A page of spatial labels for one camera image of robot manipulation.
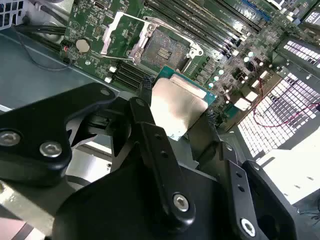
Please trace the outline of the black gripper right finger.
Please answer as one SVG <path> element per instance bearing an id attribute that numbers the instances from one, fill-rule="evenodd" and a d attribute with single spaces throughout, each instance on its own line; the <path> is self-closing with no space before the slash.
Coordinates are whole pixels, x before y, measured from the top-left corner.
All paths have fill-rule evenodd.
<path id="1" fill-rule="evenodd" d="M 271 179 L 252 160 L 240 163 L 236 151 L 221 140 L 213 114 L 205 111 L 187 132 L 197 169 L 223 189 L 234 235 L 243 240 L 298 240 L 297 213 Z"/>

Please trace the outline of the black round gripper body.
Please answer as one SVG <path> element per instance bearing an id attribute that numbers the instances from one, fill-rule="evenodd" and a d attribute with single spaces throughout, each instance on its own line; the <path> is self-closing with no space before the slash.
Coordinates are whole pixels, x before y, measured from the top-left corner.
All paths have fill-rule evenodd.
<path id="1" fill-rule="evenodd" d="M 133 162 L 73 193 L 56 213 L 54 240 L 230 240 L 222 188 L 186 165 L 180 169 L 196 207 L 193 224 L 172 232 L 155 216 L 159 202 L 142 161 Z"/>

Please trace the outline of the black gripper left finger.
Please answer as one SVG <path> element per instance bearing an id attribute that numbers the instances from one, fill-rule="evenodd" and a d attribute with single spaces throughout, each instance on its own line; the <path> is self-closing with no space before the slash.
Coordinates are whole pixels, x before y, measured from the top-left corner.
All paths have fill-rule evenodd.
<path id="1" fill-rule="evenodd" d="M 188 227 L 196 207 L 163 128 L 151 113 L 152 87 L 124 99 L 89 83 L 13 109 L 0 117 L 0 177 L 54 186 L 65 176 L 72 150 L 102 134 L 112 138 L 111 173 L 142 161 L 158 198 L 155 217 L 164 227 Z"/>

